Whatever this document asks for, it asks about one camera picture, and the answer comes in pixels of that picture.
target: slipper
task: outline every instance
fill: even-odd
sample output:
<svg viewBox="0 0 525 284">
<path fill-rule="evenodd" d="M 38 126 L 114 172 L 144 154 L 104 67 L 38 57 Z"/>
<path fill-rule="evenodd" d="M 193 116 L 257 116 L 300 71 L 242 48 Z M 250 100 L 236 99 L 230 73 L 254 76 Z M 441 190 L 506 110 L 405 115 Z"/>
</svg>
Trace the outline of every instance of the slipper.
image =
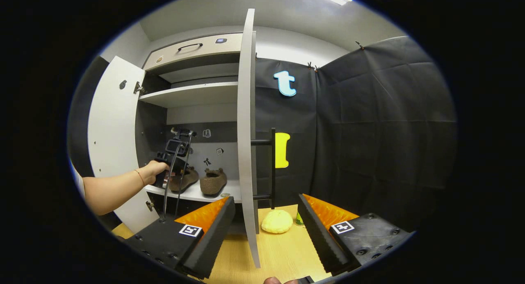
<svg viewBox="0 0 525 284">
<path fill-rule="evenodd" d="M 227 178 L 222 168 L 219 170 L 204 170 L 206 176 L 201 178 L 201 192 L 207 196 L 217 197 L 226 185 Z"/>
<path fill-rule="evenodd" d="M 169 189 L 171 190 L 171 192 L 178 193 L 180 189 L 180 176 L 181 175 L 182 174 L 176 174 L 173 176 L 172 180 L 169 181 Z M 184 193 L 184 191 L 189 186 L 195 184 L 198 180 L 199 180 L 198 172 L 193 168 L 193 166 L 189 166 L 186 169 L 186 172 L 184 172 L 184 177 L 182 178 L 182 189 L 180 190 L 180 193 Z"/>
</svg>

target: cabinet shelf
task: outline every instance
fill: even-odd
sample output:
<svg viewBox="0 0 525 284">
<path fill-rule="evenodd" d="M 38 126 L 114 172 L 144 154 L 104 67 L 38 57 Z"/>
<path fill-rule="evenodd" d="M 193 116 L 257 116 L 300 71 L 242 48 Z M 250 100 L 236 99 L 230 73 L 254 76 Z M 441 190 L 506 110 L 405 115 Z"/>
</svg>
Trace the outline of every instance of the cabinet shelf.
<svg viewBox="0 0 525 284">
<path fill-rule="evenodd" d="M 164 189 L 160 189 L 152 185 L 146 185 L 144 189 L 147 192 L 150 192 L 153 194 L 164 195 Z M 230 196 L 233 196 L 235 203 L 241 203 L 240 182 L 238 179 L 228 180 L 228 183 L 225 185 L 221 193 L 229 193 Z M 167 196 L 177 198 L 178 194 L 173 193 L 170 190 L 168 190 Z M 214 202 L 216 200 L 222 199 L 221 195 L 215 198 L 209 198 L 209 197 L 204 196 L 201 192 L 200 181 L 197 181 L 195 184 L 189 186 L 186 189 L 186 191 L 184 191 L 184 193 L 180 194 L 180 198 L 184 200 L 193 200 L 193 201 L 201 201 L 201 202 Z"/>
<path fill-rule="evenodd" d="M 142 95 L 139 101 L 164 108 L 237 102 L 237 82 L 184 86 Z"/>
</svg>

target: human arm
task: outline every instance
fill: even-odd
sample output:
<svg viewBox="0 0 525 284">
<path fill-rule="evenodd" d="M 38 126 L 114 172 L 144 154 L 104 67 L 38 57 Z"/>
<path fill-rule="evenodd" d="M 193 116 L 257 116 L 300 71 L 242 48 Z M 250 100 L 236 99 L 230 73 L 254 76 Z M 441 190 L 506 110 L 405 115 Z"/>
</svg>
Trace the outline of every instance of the human arm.
<svg viewBox="0 0 525 284">
<path fill-rule="evenodd" d="M 150 161 L 136 172 L 132 170 L 111 177 L 83 177 L 86 203 L 97 215 L 114 211 L 145 185 L 154 183 L 155 176 L 164 170 L 169 170 L 167 164 Z"/>
</svg>

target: open cabinet door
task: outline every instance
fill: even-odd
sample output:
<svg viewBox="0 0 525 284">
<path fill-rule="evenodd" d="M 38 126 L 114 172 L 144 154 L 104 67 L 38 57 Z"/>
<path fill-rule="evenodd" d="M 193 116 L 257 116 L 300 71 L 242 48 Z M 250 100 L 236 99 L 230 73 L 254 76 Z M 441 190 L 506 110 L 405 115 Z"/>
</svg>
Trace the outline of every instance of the open cabinet door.
<svg viewBox="0 0 525 284">
<path fill-rule="evenodd" d="M 255 212 L 253 203 L 253 173 L 255 155 L 252 155 L 251 139 L 255 132 L 255 36 L 253 35 L 253 16 L 255 9 L 248 9 L 242 42 L 240 46 L 239 79 L 237 90 L 237 152 L 239 155 L 240 196 L 242 214 L 248 244 L 255 267 L 260 268 L 257 250 Z"/>
<path fill-rule="evenodd" d="M 145 71 L 114 57 L 95 90 L 88 118 L 88 150 L 95 177 L 109 177 L 139 168 L 135 148 L 135 114 Z M 115 210 L 134 233 L 159 216 L 150 211 L 145 189 Z"/>
</svg>

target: human hand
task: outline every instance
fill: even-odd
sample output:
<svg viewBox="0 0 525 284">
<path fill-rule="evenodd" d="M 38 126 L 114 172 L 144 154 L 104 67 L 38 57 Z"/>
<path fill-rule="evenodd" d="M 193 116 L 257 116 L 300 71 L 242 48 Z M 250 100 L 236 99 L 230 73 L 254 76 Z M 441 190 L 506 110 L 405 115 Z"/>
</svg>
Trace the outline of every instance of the human hand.
<svg viewBox="0 0 525 284">
<path fill-rule="evenodd" d="M 264 280 L 262 284 L 281 284 L 281 281 L 275 277 L 270 277 Z M 297 279 L 290 280 L 288 282 L 285 282 L 285 284 L 299 284 L 299 281 Z"/>
<path fill-rule="evenodd" d="M 155 183 L 156 175 L 164 170 L 169 170 L 169 166 L 166 163 L 152 160 L 146 166 L 139 168 L 137 171 L 144 179 L 146 185 L 152 185 Z"/>
</svg>

